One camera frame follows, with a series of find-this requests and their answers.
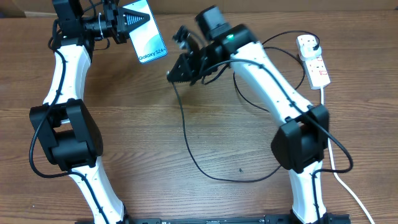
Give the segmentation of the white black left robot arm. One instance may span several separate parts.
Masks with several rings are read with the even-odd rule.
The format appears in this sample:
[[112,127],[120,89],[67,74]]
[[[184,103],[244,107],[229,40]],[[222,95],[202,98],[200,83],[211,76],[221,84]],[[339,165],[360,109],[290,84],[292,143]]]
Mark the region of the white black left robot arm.
[[120,7],[117,1],[100,3],[103,12],[86,17],[79,1],[52,2],[58,17],[48,47],[55,54],[55,70],[43,104],[30,109],[35,133],[29,164],[45,179],[70,177],[90,207],[93,223],[133,223],[105,173],[103,139],[83,95],[95,43],[109,38],[125,43],[150,15]]

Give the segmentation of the blue Galaxy smartphone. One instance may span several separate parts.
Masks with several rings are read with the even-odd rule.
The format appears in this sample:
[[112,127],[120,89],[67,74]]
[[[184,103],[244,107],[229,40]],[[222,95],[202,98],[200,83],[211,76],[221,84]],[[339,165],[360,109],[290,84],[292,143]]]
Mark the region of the blue Galaxy smartphone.
[[147,63],[167,55],[167,48],[147,0],[132,2],[125,9],[148,14],[150,19],[129,33],[140,63]]

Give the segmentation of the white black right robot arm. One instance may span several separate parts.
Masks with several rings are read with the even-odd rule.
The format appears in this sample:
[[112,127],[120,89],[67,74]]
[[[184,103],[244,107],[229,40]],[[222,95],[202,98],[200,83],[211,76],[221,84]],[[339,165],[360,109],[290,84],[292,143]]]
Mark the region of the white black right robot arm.
[[203,10],[195,20],[208,43],[200,47],[204,40],[181,26],[173,39],[185,53],[180,54],[167,80],[194,85],[223,64],[240,75],[279,127],[271,149],[289,172],[294,196],[292,213],[300,223],[322,223],[326,208],[319,191],[319,170],[327,147],[327,109],[313,106],[296,92],[244,24],[231,26],[217,6]]

